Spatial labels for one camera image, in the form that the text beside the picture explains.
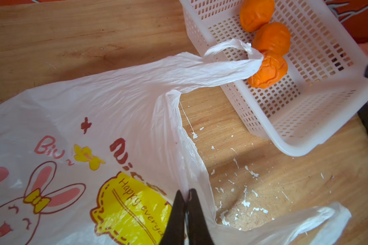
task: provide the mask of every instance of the yellow flower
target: yellow flower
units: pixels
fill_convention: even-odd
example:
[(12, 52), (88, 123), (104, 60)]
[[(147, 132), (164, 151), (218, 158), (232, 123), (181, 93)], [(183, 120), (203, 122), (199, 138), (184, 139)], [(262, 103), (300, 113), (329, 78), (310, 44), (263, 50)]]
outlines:
[(81, 148), (79, 145), (74, 145), (74, 151), (76, 153), (74, 159), (77, 161), (89, 162), (89, 167), (91, 170), (97, 170), (100, 167), (100, 164), (105, 163), (98, 157), (93, 156), (91, 149), (87, 146)]

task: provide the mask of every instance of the white plastic basket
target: white plastic basket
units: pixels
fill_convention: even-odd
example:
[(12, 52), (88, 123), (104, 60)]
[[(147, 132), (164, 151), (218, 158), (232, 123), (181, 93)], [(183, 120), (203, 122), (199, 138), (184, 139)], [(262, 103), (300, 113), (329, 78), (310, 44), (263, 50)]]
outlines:
[[(188, 37), (203, 56), (208, 47), (231, 38), (252, 42), (243, 31), (243, 0), (180, 0)], [(322, 0), (275, 0), (271, 22), (292, 35), (288, 73), (267, 89), (246, 81), (221, 86), (254, 135), (269, 138), (285, 154), (302, 156), (323, 144), (368, 101), (368, 58)], [(224, 50), (215, 61), (248, 58)]]

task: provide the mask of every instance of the yellow label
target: yellow label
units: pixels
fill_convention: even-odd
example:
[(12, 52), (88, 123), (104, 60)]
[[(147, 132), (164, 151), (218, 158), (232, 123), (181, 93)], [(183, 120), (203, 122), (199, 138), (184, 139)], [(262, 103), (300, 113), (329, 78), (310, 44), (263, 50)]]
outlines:
[(95, 233), (125, 245), (158, 245), (172, 210), (158, 193), (124, 173), (104, 183), (97, 205), (90, 210)]

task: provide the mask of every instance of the yellow bow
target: yellow bow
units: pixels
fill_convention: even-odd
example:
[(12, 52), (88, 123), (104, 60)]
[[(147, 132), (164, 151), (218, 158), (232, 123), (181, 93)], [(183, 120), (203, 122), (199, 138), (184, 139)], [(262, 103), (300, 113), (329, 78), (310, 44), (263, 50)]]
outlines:
[(43, 210), (50, 202), (50, 198), (41, 197), (39, 188), (27, 195), (23, 199), (24, 203), (30, 203), (34, 206), (34, 213), (37, 214)]

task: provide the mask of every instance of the orange fruit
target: orange fruit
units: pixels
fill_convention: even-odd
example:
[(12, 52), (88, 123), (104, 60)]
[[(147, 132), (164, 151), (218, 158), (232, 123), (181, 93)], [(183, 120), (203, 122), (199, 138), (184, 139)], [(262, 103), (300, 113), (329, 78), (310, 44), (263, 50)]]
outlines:
[(274, 0), (245, 0), (240, 8), (240, 22), (244, 31), (257, 31), (270, 22), (274, 6)]
[(268, 23), (260, 28), (252, 42), (252, 47), (262, 52), (271, 50), (286, 55), (290, 48), (290, 32), (288, 27), (279, 22)]
[(274, 51), (261, 52), (264, 56), (262, 65), (257, 73), (248, 78), (248, 84), (254, 88), (266, 89), (280, 81), (288, 72), (288, 63)]

